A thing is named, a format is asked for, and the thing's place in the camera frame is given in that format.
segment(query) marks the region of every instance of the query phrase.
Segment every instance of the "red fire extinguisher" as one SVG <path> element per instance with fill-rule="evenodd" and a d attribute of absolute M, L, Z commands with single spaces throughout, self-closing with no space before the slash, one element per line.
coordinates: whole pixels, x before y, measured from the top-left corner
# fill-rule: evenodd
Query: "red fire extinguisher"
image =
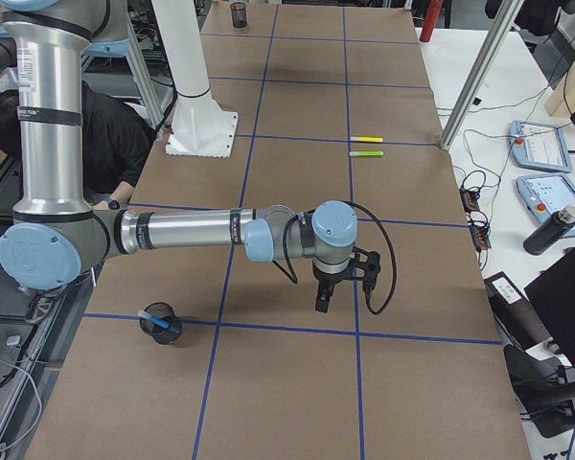
<path fill-rule="evenodd" d="M 425 21 L 424 26 L 422 27 L 420 41 L 430 41 L 432 31 L 434 30 L 434 26 L 436 25 L 437 19 L 439 19 L 439 14 L 441 13 L 441 7 L 443 7 L 443 0 L 430 0 L 428 11 L 425 14 Z"/>

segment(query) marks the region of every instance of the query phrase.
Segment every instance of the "white pedestal base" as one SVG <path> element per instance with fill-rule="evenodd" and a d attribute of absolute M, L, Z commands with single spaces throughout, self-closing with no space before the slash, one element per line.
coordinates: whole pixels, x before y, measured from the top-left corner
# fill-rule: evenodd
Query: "white pedestal base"
<path fill-rule="evenodd" d="M 232 151 L 238 120 L 237 112 L 222 111 L 210 94 L 193 100 L 180 97 L 166 153 L 227 158 Z"/>

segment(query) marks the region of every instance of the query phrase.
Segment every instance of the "white table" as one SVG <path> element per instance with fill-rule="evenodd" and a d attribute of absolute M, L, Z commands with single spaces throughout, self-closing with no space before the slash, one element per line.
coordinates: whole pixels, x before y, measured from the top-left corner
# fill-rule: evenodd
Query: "white table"
<path fill-rule="evenodd" d="M 454 106 L 485 36 L 486 32 L 483 31 L 435 30 L 430 42 L 421 43 L 437 107 Z M 546 86 L 547 80 L 519 35 L 509 33 L 477 94 L 482 102 L 472 110 L 516 104 L 537 95 Z M 464 169 L 467 173 L 479 169 L 472 163 L 465 148 L 465 135 L 473 158 L 478 164 L 500 173 L 507 159 L 509 149 L 506 138 L 490 139 L 474 132 L 465 133 L 465 130 L 474 129 L 494 136 L 505 135 L 507 127 L 514 120 L 527 119 L 557 126 L 569 123 L 569 119 L 551 118 L 545 112 L 544 103 L 551 93 L 551 88 L 547 88 L 540 99 L 531 99 L 516 107 L 470 113 L 449 150 L 453 165 Z M 439 113 L 442 124 L 445 124 L 450 111 L 440 109 Z M 563 132 L 568 148 L 575 150 L 575 127 L 567 126 Z M 575 154 L 571 155 L 571 161 L 574 171 L 569 177 L 575 184 Z M 563 239 L 540 256 L 531 256 L 522 248 L 523 240 L 537 228 L 538 223 L 518 194 L 515 179 L 535 173 L 540 172 L 519 168 L 513 158 L 510 158 L 502 174 L 497 197 L 494 198 L 495 191 L 491 189 L 484 189 L 482 193 L 479 205 L 482 211 L 492 218 L 490 241 L 493 248 L 488 251 L 489 259 L 482 271 L 484 278 L 498 271 L 504 271 L 519 288 L 524 288 L 542 270 L 560 259 L 563 249 L 575 245 L 575 238 Z M 458 184 L 462 182 L 462 175 L 456 170 Z M 479 175 L 468 185 L 479 185 L 480 180 Z M 495 177 L 488 174 L 488 184 L 494 185 L 495 181 Z M 535 347 L 530 352 L 536 357 L 544 355 L 541 346 Z M 547 454 L 566 450 L 570 431 L 545 439 L 539 435 L 532 423 L 524 422 L 523 425 L 533 459 L 541 460 Z M 575 448 L 571 458 L 575 460 Z"/>

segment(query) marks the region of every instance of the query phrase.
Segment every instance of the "tablet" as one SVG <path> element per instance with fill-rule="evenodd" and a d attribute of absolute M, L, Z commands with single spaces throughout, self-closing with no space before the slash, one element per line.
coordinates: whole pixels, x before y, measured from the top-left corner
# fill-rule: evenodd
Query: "tablet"
<path fill-rule="evenodd" d="M 518 165 L 532 170 L 573 171 L 561 128 L 515 120 L 509 125 L 509 145 Z"/>
<path fill-rule="evenodd" d="M 568 204 L 575 205 L 575 185 L 561 172 L 525 175 L 516 179 L 517 190 L 539 223 Z M 575 237 L 575 226 L 564 238 Z"/>

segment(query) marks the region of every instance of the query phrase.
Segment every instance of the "computer monitor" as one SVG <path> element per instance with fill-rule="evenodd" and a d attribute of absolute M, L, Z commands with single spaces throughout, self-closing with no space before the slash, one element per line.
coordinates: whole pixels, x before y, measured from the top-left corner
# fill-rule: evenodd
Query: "computer monitor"
<path fill-rule="evenodd" d="M 525 288 L 542 325 L 571 363 L 538 361 L 518 347 L 505 347 L 514 390 L 545 437 L 575 423 L 575 247 Z"/>
<path fill-rule="evenodd" d="M 575 247 L 525 291 L 541 322 L 575 368 Z"/>

